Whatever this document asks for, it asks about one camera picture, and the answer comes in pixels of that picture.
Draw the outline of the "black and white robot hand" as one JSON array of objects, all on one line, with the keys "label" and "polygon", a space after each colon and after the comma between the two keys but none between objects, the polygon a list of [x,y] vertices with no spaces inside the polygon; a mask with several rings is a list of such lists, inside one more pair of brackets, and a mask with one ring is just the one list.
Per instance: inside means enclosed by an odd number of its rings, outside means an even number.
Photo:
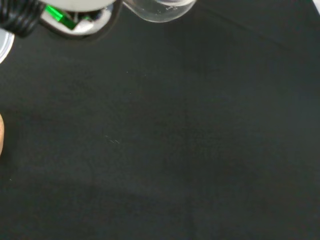
[{"label": "black and white robot hand", "polygon": [[62,9],[42,0],[2,0],[0,39],[25,38],[41,25],[64,39],[88,41],[107,34],[121,8],[121,0],[91,10]]}]

